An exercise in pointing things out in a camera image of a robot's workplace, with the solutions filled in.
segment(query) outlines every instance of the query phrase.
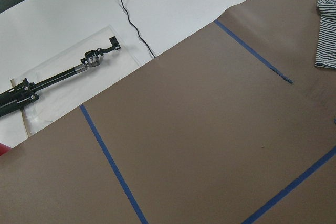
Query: striped fabric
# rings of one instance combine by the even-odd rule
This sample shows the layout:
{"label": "striped fabric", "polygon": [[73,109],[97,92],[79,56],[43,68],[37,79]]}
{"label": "striped fabric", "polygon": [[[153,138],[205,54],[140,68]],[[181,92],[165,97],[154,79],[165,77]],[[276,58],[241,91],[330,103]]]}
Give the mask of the striped fabric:
{"label": "striped fabric", "polygon": [[318,0],[320,35],[315,66],[336,69],[336,0]]}

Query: wire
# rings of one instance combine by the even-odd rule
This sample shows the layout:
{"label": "wire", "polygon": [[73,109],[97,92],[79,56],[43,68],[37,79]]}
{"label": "wire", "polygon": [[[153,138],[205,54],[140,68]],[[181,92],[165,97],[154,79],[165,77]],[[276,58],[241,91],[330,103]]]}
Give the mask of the wire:
{"label": "wire", "polygon": [[151,50],[151,48],[149,47],[149,45],[147,44],[147,42],[141,37],[140,35],[140,32],[139,32],[139,29],[131,22],[131,19],[130,19],[130,15],[127,11],[127,9],[125,8],[125,5],[124,5],[124,2],[123,0],[120,0],[121,1],[121,5],[122,5],[122,8],[124,9],[124,11],[126,12],[126,15],[127,15],[127,19],[128,19],[128,22],[131,24],[131,26],[133,26],[137,31],[138,33],[138,37],[139,39],[147,46],[149,52],[151,53],[151,55],[153,56],[153,59],[156,58],[155,54],[153,53],[153,51]]}

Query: red object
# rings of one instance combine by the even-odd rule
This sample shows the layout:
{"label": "red object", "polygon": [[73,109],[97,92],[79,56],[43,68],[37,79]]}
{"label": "red object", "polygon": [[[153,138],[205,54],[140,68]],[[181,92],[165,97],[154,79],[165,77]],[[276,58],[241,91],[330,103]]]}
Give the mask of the red object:
{"label": "red object", "polygon": [[0,156],[6,152],[8,152],[9,150],[11,150],[12,148],[4,145],[4,144],[0,144]]}

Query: black tripod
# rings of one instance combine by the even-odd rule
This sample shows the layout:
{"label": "black tripod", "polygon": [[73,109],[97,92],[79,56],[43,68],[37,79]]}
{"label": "black tripod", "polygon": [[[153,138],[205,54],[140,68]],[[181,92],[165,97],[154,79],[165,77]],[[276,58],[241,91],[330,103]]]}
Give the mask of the black tripod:
{"label": "black tripod", "polygon": [[22,83],[0,94],[0,116],[7,115],[13,111],[23,109],[24,106],[33,103],[39,99],[36,91],[44,89],[56,82],[69,78],[75,74],[84,72],[88,67],[100,65],[99,55],[103,55],[113,50],[119,50],[120,45],[115,37],[110,38],[112,47],[107,49],[98,48],[84,54],[85,58],[81,59],[81,64],[70,68],[67,71],[59,73],[37,84],[28,82],[25,78]]}

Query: blue tape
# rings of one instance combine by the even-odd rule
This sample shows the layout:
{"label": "blue tape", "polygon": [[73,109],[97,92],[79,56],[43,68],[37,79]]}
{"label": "blue tape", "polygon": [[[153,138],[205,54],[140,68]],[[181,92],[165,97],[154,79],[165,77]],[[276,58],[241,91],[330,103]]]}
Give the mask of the blue tape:
{"label": "blue tape", "polygon": [[142,213],[138,203],[135,201],[135,198],[133,197],[130,188],[128,187],[128,185],[126,184],[124,178],[122,177],[116,163],[114,162],[109,150],[107,149],[103,139],[101,138],[96,126],[94,125],[88,111],[86,110],[86,108],[84,107],[84,105],[80,106],[80,109],[82,110],[84,117],[86,119],[86,121],[88,122],[94,136],[96,137],[102,151],[105,154],[106,159],[108,160],[108,162],[110,163],[110,166],[112,168],[112,170],[114,171],[114,174],[116,175],[122,189],[124,190],[125,194],[127,195],[128,200],[130,201],[134,211],[136,212],[136,215],[138,215],[140,221],[142,224],[148,224],[144,214]]}
{"label": "blue tape", "polygon": [[283,73],[281,73],[278,69],[276,69],[271,63],[269,63],[264,57],[262,57],[260,54],[255,52],[248,44],[242,41],[237,35],[235,35],[232,31],[230,31],[226,26],[224,26],[218,19],[216,19],[215,24],[218,25],[222,30],[224,30],[227,34],[229,34],[232,38],[234,38],[235,41],[237,41],[239,44],[241,44],[247,51],[249,51],[251,54],[253,54],[258,60],[260,60],[263,64],[265,64],[268,68],[270,68],[272,71],[274,71],[276,74],[281,76],[285,81],[289,83],[293,83],[292,80],[290,80],[288,77],[286,77]]}
{"label": "blue tape", "polygon": [[330,160],[334,155],[336,155],[336,146],[326,153],[323,157],[321,157],[316,163],[314,163],[311,167],[309,167],[304,173],[302,173],[297,179],[295,179],[292,183],[285,187],[284,190],[279,192],[276,196],[274,196],[270,201],[260,207],[254,214],[248,217],[242,224],[251,224],[260,218],[264,213],[266,213],[271,207],[273,207],[276,203],[286,197],[291,191],[293,191],[298,185],[300,185],[303,181],[305,181],[310,175],[312,175],[317,169],[319,169],[322,165],[324,165],[328,160]]}

